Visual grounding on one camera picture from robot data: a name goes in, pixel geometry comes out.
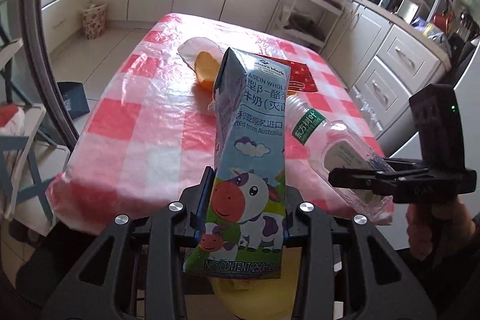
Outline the person's right hand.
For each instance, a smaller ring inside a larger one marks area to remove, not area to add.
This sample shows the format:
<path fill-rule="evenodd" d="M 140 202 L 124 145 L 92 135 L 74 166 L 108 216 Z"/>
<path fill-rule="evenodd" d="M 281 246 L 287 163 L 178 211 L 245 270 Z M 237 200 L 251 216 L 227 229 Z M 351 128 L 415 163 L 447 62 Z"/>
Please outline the person's right hand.
<path fill-rule="evenodd" d="M 473 237 L 477 229 L 459 197 L 441 205 L 410 204 L 406 218 L 410 252 L 421 261 L 431 253 L 438 254 L 460 247 Z"/>

